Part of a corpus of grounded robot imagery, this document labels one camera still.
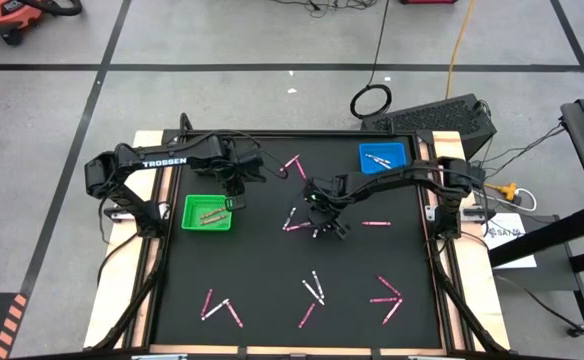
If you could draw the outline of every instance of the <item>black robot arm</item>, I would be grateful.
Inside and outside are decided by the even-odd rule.
[[[232,136],[214,132],[185,144],[132,148],[119,144],[85,164],[85,188],[97,199],[110,199],[134,216],[139,236],[161,235],[161,217],[156,201],[144,201],[125,186],[136,170],[187,165],[200,175],[211,175],[226,191],[226,209],[245,207],[244,182],[265,182],[260,167],[260,145],[237,150]]]
[[[459,207],[461,200],[472,192],[470,164],[464,160],[441,157],[436,160],[415,160],[412,164],[384,171],[377,175],[351,173],[335,176],[327,186],[310,179],[304,190],[310,203],[309,221],[322,231],[334,232],[339,238],[347,236],[350,227],[340,219],[349,204],[369,198],[372,194],[405,186],[420,185],[439,196],[440,206],[435,216],[435,233],[459,237]],[[431,178],[442,173],[442,181]]]

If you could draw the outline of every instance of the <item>pink pen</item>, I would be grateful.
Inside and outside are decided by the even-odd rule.
[[[283,172],[283,170],[287,169],[298,158],[299,158],[299,154],[296,154],[296,156],[294,156],[292,159],[290,159],[290,161],[286,162],[285,165],[283,165],[283,167],[279,169],[279,171]]]
[[[399,298],[376,298],[376,299],[370,299],[370,302],[371,303],[394,302],[394,301],[399,301]]]
[[[380,282],[383,283],[383,285],[387,286],[388,289],[392,290],[393,293],[395,293],[397,296],[401,296],[401,293],[397,289],[395,289],[394,286],[390,285],[390,283],[387,280],[385,280],[383,276],[377,275],[376,277],[379,279]]]
[[[208,290],[208,296],[205,297],[205,303],[203,304],[203,309],[201,309],[201,317],[205,316],[205,311],[208,309],[210,304],[210,298],[212,297],[212,289]]]
[[[399,299],[399,301],[396,302],[396,304],[394,305],[392,310],[390,310],[390,312],[385,316],[385,319],[383,319],[383,325],[387,324],[388,320],[390,320],[390,318],[392,317],[392,315],[394,314],[396,309],[399,308],[399,305],[401,305],[402,302],[403,302],[403,299]]]
[[[315,305],[316,305],[315,303],[312,303],[312,305],[310,305],[310,308],[308,309],[308,311],[305,312],[305,316],[303,317],[303,320],[301,320],[301,323],[299,324],[299,329],[302,328],[303,325],[305,325],[306,321],[308,321],[308,318],[310,317],[312,310],[314,310]]]
[[[307,180],[308,178],[305,176],[305,171],[303,171],[303,166],[301,166],[301,162],[299,160],[296,161],[296,167],[299,168],[299,172],[301,173],[303,180]]]
[[[390,226],[392,225],[389,221],[364,221],[361,224],[365,226]]]
[[[305,222],[305,223],[301,223],[299,225],[294,225],[294,226],[290,226],[288,228],[285,228],[285,231],[299,230],[300,228],[304,228],[304,227],[309,226],[309,225],[310,225],[309,222]]]
[[[239,315],[237,315],[236,314],[236,311],[234,311],[234,308],[232,307],[232,304],[230,304],[230,302],[228,301],[225,305],[228,307],[228,309],[232,313],[232,316],[234,316],[234,320],[236,320],[237,325],[239,325],[240,328],[243,328],[243,323],[239,319]]]

